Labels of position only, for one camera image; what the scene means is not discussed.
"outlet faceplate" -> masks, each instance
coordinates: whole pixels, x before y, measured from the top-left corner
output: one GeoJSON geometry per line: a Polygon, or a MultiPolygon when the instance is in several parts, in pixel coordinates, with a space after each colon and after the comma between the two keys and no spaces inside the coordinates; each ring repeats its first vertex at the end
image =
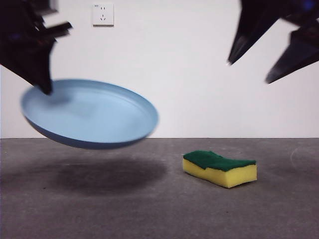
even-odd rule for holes
{"type": "Polygon", "coordinates": [[[114,4],[93,4],[92,24],[93,26],[114,26],[114,4]]]}

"wall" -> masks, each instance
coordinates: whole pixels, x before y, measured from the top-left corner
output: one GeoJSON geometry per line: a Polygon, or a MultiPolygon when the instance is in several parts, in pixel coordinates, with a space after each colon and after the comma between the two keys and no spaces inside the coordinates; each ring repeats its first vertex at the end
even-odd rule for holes
{"type": "MultiPolygon", "coordinates": [[[[59,14],[45,18],[74,27],[54,48],[53,79],[99,80],[142,94],[160,114],[152,137],[319,136],[318,64],[264,83],[293,25],[278,21],[230,67],[239,1],[112,2],[114,28],[91,26],[90,0],[60,0],[59,14]]],[[[2,137],[41,137],[20,113],[28,86],[2,67],[2,137]]]]}

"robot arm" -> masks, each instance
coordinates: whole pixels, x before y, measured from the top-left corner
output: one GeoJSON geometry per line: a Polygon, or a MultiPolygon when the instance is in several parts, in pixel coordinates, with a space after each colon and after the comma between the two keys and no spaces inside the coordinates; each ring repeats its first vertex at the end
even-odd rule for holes
{"type": "Polygon", "coordinates": [[[0,64],[45,94],[52,92],[49,55],[55,38],[68,34],[66,22],[43,25],[42,15],[52,12],[44,0],[2,0],[0,4],[0,64]]]}
{"type": "Polygon", "coordinates": [[[229,55],[231,64],[239,60],[279,19],[300,28],[267,75],[274,82],[300,68],[319,61],[319,0],[241,0],[242,12],[229,55]]]}

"electrical socket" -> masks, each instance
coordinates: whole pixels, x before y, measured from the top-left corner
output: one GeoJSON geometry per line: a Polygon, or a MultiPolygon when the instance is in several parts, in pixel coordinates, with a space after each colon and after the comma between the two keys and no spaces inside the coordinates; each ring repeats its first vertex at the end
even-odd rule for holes
{"type": "Polygon", "coordinates": [[[92,24],[93,26],[114,26],[114,4],[93,4],[92,24]]]}

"gray floor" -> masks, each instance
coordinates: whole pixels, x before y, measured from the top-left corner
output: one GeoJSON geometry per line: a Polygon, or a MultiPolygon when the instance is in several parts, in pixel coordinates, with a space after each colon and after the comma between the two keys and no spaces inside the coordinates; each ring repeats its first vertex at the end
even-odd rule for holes
{"type": "Polygon", "coordinates": [[[146,139],[84,150],[1,140],[3,239],[318,239],[319,139],[146,139]],[[183,173],[196,150],[257,160],[225,189],[183,173]]]}

